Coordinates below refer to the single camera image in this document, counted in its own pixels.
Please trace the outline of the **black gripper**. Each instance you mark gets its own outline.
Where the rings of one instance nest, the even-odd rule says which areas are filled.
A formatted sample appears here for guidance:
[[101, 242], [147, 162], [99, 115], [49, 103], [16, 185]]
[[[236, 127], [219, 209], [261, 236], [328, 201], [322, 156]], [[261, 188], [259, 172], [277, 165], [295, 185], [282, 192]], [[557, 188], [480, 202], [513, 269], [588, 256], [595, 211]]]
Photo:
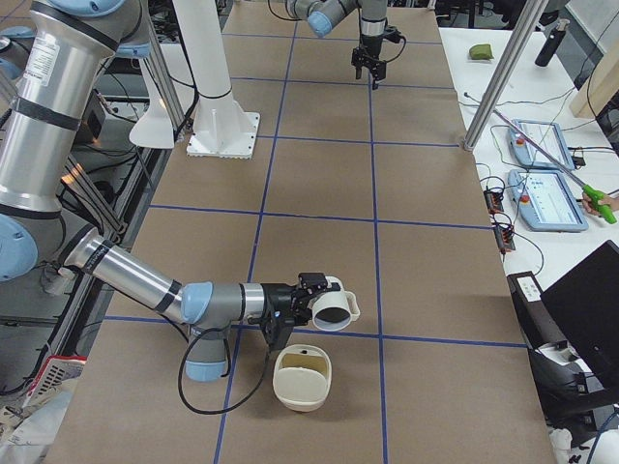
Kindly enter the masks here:
[[386, 78], [387, 61], [372, 57], [364, 48], [358, 46], [352, 50], [351, 65], [355, 69], [355, 79], [360, 80], [363, 68], [371, 75], [371, 89], [377, 90], [381, 80]]
[[310, 318], [311, 299], [329, 292], [339, 292], [341, 285], [327, 282], [322, 273], [300, 273], [294, 285], [262, 283], [264, 311], [260, 330], [270, 351], [282, 350], [297, 326], [305, 326]]

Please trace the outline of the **person hand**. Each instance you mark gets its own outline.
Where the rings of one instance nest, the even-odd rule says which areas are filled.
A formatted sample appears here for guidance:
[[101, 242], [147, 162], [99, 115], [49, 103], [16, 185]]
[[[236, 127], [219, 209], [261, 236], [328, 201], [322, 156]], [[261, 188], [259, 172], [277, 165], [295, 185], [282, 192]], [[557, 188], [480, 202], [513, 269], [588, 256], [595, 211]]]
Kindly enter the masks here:
[[599, 217], [601, 215], [600, 212], [596, 209], [596, 205], [607, 205], [613, 212], [619, 209], [619, 199], [611, 197], [607, 194], [599, 200], [593, 200], [589, 195], [584, 192], [582, 193], [582, 203], [585, 211], [588, 214], [596, 217]]

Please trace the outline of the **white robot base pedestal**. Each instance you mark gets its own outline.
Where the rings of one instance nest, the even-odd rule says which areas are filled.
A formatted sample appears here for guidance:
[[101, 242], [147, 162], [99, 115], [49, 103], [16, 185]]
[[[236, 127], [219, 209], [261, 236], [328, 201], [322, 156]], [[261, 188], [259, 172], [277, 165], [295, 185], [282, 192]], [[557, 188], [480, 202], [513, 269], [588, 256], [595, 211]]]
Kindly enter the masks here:
[[179, 43], [157, 43], [139, 61], [149, 105], [130, 132], [130, 142], [171, 149], [189, 134], [193, 157], [249, 159], [260, 115], [236, 102], [214, 1], [174, 1]]

